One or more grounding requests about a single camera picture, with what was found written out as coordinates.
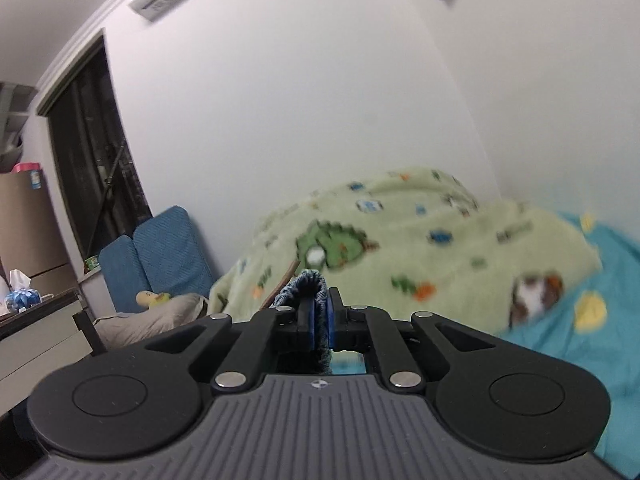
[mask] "green blanket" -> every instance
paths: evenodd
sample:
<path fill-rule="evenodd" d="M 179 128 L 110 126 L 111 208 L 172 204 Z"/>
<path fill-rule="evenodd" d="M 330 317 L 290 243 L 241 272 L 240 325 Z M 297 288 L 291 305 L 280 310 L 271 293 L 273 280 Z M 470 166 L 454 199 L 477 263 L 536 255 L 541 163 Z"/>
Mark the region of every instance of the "green blanket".
<path fill-rule="evenodd" d="M 554 271 L 571 288 L 600 269 L 596 249 L 556 215 L 507 200 L 478 207 L 452 176 L 411 168 L 270 214 L 212 287 L 209 313 L 250 319 L 293 260 L 320 270 L 345 304 L 395 319 L 431 310 L 489 333 L 508 325 L 515 278 Z"/>

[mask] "yellow polka dot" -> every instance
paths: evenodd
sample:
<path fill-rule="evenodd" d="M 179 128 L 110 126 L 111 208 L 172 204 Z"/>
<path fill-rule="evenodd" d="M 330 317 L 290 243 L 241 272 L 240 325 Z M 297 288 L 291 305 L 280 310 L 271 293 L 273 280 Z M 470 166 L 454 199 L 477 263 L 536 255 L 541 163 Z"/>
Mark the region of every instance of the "yellow polka dot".
<path fill-rule="evenodd" d="M 580 227 L 582 228 L 583 233 L 590 233 L 593 231 L 593 228 L 596 226 L 596 221 L 593 219 L 593 216 L 586 213 L 580 217 Z"/>
<path fill-rule="evenodd" d="M 574 308 L 576 332 L 593 332 L 607 320 L 607 304 L 597 292 L 584 292 Z"/>

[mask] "ceiling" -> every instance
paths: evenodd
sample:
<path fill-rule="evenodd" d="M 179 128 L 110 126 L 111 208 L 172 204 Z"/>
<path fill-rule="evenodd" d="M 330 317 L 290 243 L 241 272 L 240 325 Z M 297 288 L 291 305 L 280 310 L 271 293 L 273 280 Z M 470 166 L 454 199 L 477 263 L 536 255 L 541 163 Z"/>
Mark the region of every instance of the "ceiling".
<path fill-rule="evenodd" d="M 34 86 L 106 0 L 0 0 L 0 81 Z"/>

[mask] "teal bed sheet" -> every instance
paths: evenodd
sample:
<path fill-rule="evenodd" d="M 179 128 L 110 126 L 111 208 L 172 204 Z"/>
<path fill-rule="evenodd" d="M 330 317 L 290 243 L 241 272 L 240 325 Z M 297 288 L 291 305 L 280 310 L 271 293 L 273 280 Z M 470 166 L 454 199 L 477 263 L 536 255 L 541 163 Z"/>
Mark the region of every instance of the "teal bed sheet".
<path fill-rule="evenodd" d="M 580 227 L 577 218 L 565 216 Z M 627 478 L 640 474 L 640 244 L 602 225 L 585 234 L 603 270 L 537 322 L 502 338 L 594 374 L 611 398 L 596 454 Z"/>

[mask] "brown strap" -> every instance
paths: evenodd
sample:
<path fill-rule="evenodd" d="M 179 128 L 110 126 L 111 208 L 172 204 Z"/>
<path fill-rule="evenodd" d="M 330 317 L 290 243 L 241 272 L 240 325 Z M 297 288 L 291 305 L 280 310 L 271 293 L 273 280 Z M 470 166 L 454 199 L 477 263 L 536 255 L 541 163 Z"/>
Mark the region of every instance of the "brown strap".
<path fill-rule="evenodd" d="M 292 261 L 292 263 L 289 266 L 289 269 L 287 269 L 287 272 L 285 273 L 285 275 L 276 285 L 276 288 L 274 288 L 271 291 L 271 294 L 267 296 L 267 299 L 262 302 L 260 306 L 260 310 L 269 308 L 273 304 L 273 300 L 276 299 L 276 296 L 280 293 L 280 291 L 282 290 L 282 287 L 287 285 L 287 283 L 289 283 L 289 281 L 293 278 L 293 276 L 295 276 L 296 269 L 298 268 L 299 264 L 300 264 L 300 260 Z"/>

